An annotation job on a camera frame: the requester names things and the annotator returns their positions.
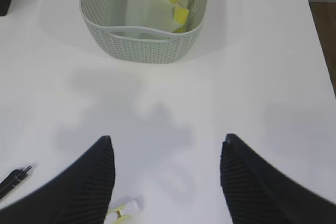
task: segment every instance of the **white table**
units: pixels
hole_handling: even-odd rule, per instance
[[[111,204],[144,207],[129,223],[231,223],[219,183],[229,132],[336,202],[336,103],[307,0],[209,0],[195,47],[171,65],[107,56],[78,2],[13,0],[0,19],[0,176],[36,165],[0,208],[107,134]]]

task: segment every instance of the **gray plastic basket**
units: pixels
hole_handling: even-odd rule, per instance
[[[145,63],[172,63],[185,56],[201,31],[207,4],[207,0],[190,0],[186,32],[175,34],[150,27],[124,26],[124,11],[113,8],[115,1],[81,0],[85,23],[106,53],[121,60]],[[141,34],[142,38],[131,34]]]

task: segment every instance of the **ribbed rubber pad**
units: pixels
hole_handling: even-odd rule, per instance
[[[0,224],[103,224],[114,179],[111,139],[104,136],[54,180],[0,211]]]
[[[289,224],[233,146],[224,143],[221,184],[234,224]]]
[[[220,171],[234,224],[336,223],[335,204],[276,170],[236,135],[226,137]]]
[[[57,224],[104,222],[115,179],[114,169],[111,169],[113,159],[110,149],[105,149]]]

